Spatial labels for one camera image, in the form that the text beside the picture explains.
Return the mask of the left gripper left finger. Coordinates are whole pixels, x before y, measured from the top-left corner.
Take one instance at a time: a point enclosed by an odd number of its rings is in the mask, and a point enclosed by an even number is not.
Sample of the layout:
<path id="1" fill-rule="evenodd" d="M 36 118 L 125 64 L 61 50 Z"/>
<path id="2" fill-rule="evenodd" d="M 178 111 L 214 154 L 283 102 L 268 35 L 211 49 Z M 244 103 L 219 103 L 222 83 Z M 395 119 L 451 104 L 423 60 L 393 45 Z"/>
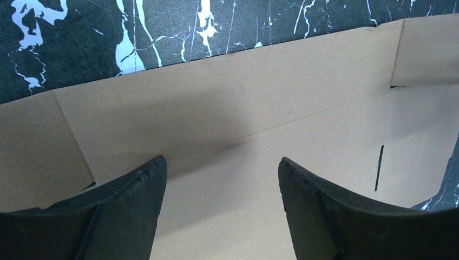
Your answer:
<path id="1" fill-rule="evenodd" d="M 46 209 L 1 214 L 1 259 L 149 259 L 167 184 L 159 155 Z"/>

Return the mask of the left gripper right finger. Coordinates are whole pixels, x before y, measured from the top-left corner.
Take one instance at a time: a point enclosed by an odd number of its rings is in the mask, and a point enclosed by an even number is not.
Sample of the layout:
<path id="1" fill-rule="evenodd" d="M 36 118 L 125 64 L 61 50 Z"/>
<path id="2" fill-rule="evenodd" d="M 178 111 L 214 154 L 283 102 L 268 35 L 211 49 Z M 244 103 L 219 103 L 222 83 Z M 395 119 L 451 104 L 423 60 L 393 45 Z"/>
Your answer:
<path id="1" fill-rule="evenodd" d="M 297 259 L 458 259 L 458 209 L 422 212 L 382 203 L 287 157 L 278 179 Z"/>

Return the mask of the brown cardboard box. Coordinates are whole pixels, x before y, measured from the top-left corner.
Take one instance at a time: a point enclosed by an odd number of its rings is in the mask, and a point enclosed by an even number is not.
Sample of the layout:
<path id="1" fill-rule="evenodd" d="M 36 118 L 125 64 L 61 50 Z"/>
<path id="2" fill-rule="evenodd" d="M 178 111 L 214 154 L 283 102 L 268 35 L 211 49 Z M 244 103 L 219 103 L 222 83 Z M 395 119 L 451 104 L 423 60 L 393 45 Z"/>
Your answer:
<path id="1" fill-rule="evenodd" d="M 1 214 L 46 209 L 157 156 L 149 259 L 297 259 L 287 157 L 370 199 L 458 209 L 458 15 L 407 18 L 1 105 Z"/>

